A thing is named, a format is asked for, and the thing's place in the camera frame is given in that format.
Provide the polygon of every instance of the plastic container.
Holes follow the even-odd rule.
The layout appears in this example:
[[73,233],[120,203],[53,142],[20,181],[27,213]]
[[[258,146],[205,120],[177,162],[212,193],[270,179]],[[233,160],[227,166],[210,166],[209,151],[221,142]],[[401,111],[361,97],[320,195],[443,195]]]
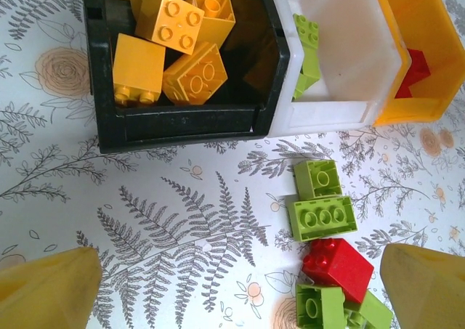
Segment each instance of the plastic container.
[[465,51],[442,0],[388,0],[409,49],[423,52],[431,75],[391,99],[376,125],[436,121],[465,79]]
[[297,37],[292,13],[318,23],[321,79],[294,102],[292,93],[281,94],[269,135],[371,125],[411,63],[387,0],[288,0],[287,8],[275,3],[288,43]]
[[[131,109],[115,104],[112,79],[118,33],[134,35],[131,5],[84,0],[102,153],[268,134],[288,69],[288,44],[273,0],[231,2],[236,24],[220,49],[227,82],[205,105],[173,106],[162,94],[156,106]],[[167,50],[164,68],[179,56]]]

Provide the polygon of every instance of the black storage bin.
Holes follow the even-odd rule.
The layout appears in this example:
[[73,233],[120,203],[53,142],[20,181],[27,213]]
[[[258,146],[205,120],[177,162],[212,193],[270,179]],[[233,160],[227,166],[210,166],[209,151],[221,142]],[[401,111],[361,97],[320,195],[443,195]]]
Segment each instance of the black storage bin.
[[[129,1],[84,0],[91,91],[100,152],[212,140],[253,139],[270,130],[289,48],[273,0],[231,0],[236,24],[220,49],[228,80],[201,106],[124,108],[114,102],[112,56],[119,33],[134,35]],[[166,50],[167,69],[179,52]]]

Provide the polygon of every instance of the white storage bin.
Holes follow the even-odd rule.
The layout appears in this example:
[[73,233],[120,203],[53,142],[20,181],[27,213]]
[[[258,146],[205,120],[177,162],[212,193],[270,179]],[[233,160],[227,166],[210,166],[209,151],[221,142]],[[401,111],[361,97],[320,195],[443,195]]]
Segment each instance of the white storage bin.
[[[373,124],[402,66],[378,0],[283,2],[275,0],[290,48],[299,40],[293,13],[304,15],[320,27],[321,79],[292,102],[299,72],[290,65],[285,83],[294,87],[283,87],[269,137],[359,129]],[[301,52],[295,52],[297,64]]]

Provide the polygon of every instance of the patterned tablecloth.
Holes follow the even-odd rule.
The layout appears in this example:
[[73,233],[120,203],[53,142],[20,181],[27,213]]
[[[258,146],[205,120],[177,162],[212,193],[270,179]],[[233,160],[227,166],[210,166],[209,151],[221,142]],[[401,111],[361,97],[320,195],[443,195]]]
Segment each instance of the patterned tablecloth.
[[307,158],[336,160],[388,306],[387,243],[465,256],[465,85],[436,123],[100,155],[81,7],[0,0],[0,267],[97,248],[89,328],[295,328],[307,247],[284,202]]

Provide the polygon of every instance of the red lego brick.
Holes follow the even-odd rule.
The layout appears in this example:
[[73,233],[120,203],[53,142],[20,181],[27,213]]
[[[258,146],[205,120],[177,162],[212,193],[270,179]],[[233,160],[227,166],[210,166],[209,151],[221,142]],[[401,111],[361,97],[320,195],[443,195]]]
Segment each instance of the red lego brick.
[[411,86],[412,84],[416,84],[417,82],[424,80],[431,75],[429,72],[428,63],[426,62],[422,51],[408,49],[408,53],[412,58],[412,65],[408,69],[407,75],[405,75],[403,81],[403,84],[405,84],[407,87]]
[[406,86],[404,83],[400,85],[399,90],[397,91],[397,94],[395,95],[395,99],[403,99],[403,98],[411,98],[412,93],[410,92],[410,89],[408,86]]
[[317,285],[337,285],[346,300],[361,304],[373,266],[343,238],[314,240],[302,271]]

